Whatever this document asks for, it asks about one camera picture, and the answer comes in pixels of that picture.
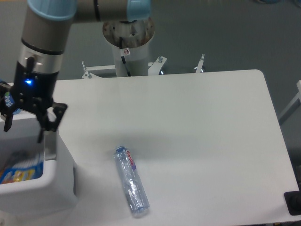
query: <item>white tabletop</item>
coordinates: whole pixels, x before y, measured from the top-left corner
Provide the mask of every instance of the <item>white tabletop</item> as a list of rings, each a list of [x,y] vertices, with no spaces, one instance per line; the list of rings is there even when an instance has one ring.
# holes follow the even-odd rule
[[[298,190],[257,70],[58,81],[60,134],[78,164],[79,203],[23,225],[236,226],[300,220]],[[150,202],[131,216],[113,160],[132,152]]]

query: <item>white container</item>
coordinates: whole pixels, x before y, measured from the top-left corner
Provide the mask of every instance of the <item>white container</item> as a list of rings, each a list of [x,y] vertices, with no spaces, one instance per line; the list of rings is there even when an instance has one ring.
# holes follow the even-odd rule
[[[38,179],[0,185],[0,210],[16,214],[44,214],[74,207],[76,164],[59,133],[45,135],[37,144],[40,130],[35,115],[21,112],[12,128],[4,132],[0,119],[0,169],[15,151],[44,150],[44,170]]]

